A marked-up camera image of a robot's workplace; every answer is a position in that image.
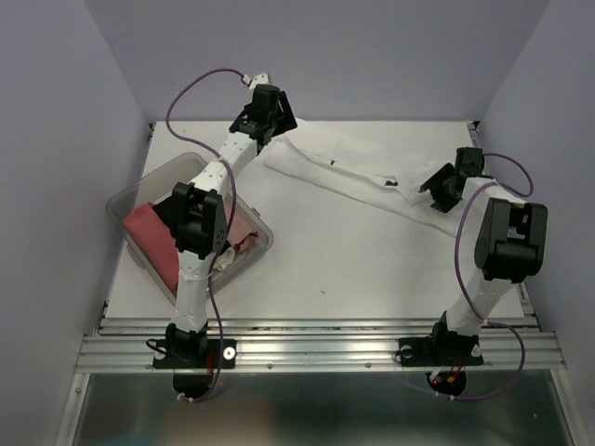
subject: wall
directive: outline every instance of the wall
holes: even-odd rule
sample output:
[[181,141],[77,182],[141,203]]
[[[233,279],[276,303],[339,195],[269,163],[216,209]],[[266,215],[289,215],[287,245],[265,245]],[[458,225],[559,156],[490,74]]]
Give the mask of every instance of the wall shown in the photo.
[[[553,0],[490,105],[480,136],[487,150],[527,166],[535,177],[533,200],[549,208],[545,263],[528,286],[540,321],[558,333],[595,439],[594,23],[594,2]],[[491,170],[522,181],[508,165]]]
[[80,0],[0,2],[0,438],[53,444],[147,125]]
[[[478,119],[547,2],[86,0],[151,120],[218,66],[269,71],[307,119]],[[210,79],[176,118],[234,117],[232,81]]]

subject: transparent storage box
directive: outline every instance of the transparent storage box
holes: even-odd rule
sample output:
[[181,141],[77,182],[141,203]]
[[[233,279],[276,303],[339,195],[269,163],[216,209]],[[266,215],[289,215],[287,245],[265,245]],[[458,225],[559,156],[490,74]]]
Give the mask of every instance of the transparent storage box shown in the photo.
[[[197,153],[184,153],[167,164],[153,170],[143,177],[139,182],[116,193],[105,205],[108,216],[122,232],[127,243],[127,250],[140,268],[145,268],[167,299],[176,305],[176,297],[169,290],[165,282],[157,273],[148,257],[144,255],[140,247],[135,243],[132,236],[126,230],[123,220],[134,209],[145,204],[158,204],[169,195],[178,182],[187,183],[205,169],[206,161]],[[236,213],[245,221],[251,222],[252,227],[258,231],[255,242],[242,253],[236,253],[231,265],[225,271],[215,271],[213,288],[214,291],[221,290],[226,284],[238,277],[242,272],[261,258],[272,246],[272,232],[260,220],[258,213],[250,209],[240,198],[237,198]]]

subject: garment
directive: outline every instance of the garment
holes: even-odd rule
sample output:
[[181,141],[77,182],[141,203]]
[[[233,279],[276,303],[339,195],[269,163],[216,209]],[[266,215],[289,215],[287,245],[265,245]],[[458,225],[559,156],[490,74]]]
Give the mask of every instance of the garment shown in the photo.
[[[122,221],[127,232],[137,243],[142,253],[149,259],[155,270],[172,293],[178,289],[179,261],[176,241],[166,225],[168,221],[165,201],[153,207],[146,203],[137,207]],[[235,252],[248,249],[258,237],[252,225],[236,212],[228,234],[227,247],[216,262],[216,269],[224,271],[233,261]]]
[[418,193],[441,164],[302,120],[271,144],[264,164],[273,170],[456,234],[462,206],[443,214],[428,192]]

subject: red cloth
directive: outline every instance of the red cloth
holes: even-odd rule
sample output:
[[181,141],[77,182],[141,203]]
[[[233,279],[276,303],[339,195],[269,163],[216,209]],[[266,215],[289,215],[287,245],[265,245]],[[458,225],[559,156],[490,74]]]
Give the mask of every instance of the red cloth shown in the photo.
[[[229,218],[231,206],[225,203]],[[152,209],[152,203],[137,207],[123,221],[124,227],[172,293],[178,290],[178,249],[167,225]],[[258,237],[258,232],[237,213],[233,218],[228,242],[236,252],[248,249]]]

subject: white table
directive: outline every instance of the white table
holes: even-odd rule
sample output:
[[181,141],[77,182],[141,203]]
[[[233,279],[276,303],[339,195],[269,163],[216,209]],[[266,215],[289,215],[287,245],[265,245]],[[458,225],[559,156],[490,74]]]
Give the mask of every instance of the white table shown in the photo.
[[[444,163],[454,161],[456,148],[471,145],[464,122],[320,124]],[[217,148],[229,123],[174,126]],[[201,149],[172,138],[165,124],[158,123],[144,174],[187,151]],[[263,165],[266,155],[267,149],[239,176],[238,192],[260,212],[274,244],[218,293],[225,320],[436,319],[458,298],[452,237],[274,172]],[[461,256],[464,276],[473,268],[467,248],[463,246]],[[106,318],[168,319],[172,311],[151,276],[123,247]],[[523,317],[516,289],[492,317]]]

